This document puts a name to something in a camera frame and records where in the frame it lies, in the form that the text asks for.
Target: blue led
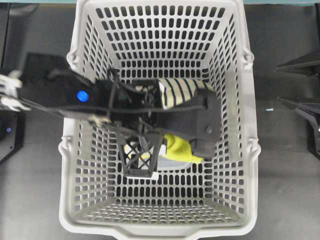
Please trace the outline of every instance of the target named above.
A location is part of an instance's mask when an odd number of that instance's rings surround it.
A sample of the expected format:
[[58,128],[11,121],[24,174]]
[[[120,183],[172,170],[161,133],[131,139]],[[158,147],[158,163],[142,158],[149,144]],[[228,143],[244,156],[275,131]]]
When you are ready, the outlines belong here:
[[80,90],[78,91],[78,93],[76,94],[76,97],[78,98],[78,100],[82,103],[85,103],[89,100],[89,95],[86,91],[84,90]]

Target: white cable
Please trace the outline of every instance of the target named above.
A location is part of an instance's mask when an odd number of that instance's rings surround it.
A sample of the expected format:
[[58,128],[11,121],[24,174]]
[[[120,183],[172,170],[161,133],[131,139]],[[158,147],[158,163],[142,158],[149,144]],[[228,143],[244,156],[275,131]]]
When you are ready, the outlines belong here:
[[17,89],[22,87],[22,82],[19,80],[21,72],[13,70],[8,76],[0,74],[0,93],[4,93],[7,96],[2,96],[0,102],[2,105],[7,106],[10,110],[19,112],[20,110],[30,111],[31,108],[24,106],[18,98]]

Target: black cable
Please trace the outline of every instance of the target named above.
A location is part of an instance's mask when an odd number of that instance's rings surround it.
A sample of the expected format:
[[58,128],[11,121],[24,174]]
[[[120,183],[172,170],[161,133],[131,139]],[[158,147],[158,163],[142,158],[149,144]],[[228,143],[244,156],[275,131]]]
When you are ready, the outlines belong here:
[[113,112],[118,114],[144,114],[144,113],[176,113],[176,112],[185,112],[185,111],[194,111],[194,110],[204,110],[206,107],[204,105],[193,105],[193,106],[181,106],[177,108],[171,109],[162,109],[162,108],[136,108],[136,109],[119,109],[112,108],[109,109],[107,107],[101,106],[79,106],[79,105],[70,105],[70,106],[62,106],[57,108],[59,110],[97,110],[101,112]]
[[176,113],[176,112],[185,112],[185,111],[194,111],[194,110],[204,110],[206,107],[204,105],[193,105],[193,106],[181,106],[176,108],[170,108],[170,109],[162,109],[162,108],[136,108],[136,109],[119,109],[119,108],[112,108],[109,109],[107,107],[102,106],[86,106],[86,105],[69,105],[69,106],[61,106],[59,108],[57,107],[45,107],[43,105],[40,105],[38,103],[32,102],[30,100],[26,99],[19,99],[12,96],[7,96],[3,93],[0,93],[0,97],[7,97],[14,100],[19,101],[20,103],[27,105],[28,107],[40,109],[42,111],[46,112],[52,112],[52,111],[75,111],[75,110],[96,110],[101,112],[113,112],[113,113],[119,113],[119,114],[144,114],[144,113]]

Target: robotic arm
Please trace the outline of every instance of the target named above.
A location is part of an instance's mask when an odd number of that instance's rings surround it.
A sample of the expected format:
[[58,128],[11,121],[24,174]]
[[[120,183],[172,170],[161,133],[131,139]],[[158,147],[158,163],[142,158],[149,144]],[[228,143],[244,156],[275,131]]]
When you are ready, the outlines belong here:
[[[22,73],[0,74],[2,109],[40,109],[114,132],[127,177],[150,178],[157,171],[158,156],[167,154],[175,138],[185,141],[188,148],[183,151],[190,150],[195,158],[214,155],[221,108],[206,84],[200,88],[195,82],[197,88],[186,100],[172,89],[166,91],[164,81],[170,79],[124,84],[117,70],[109,69],[106,79],[92,82],[72,71],[63,57],[35,53],[28,54]],[[174,97],[171,106],[169,93]]]

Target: black metal bracket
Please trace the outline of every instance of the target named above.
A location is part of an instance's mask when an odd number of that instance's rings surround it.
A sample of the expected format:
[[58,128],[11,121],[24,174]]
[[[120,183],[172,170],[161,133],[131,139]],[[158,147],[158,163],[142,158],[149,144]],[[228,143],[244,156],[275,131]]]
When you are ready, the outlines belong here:
[[278,97],[277,100],[284,106],[293,109],[306,119],[312,127],[314,141],[308,144],[308,149],[320,159],[320,99],[300,99],[299,101]]
[[0,162],[17,148],[16,133],[18,114],[14,111],[0,111]]

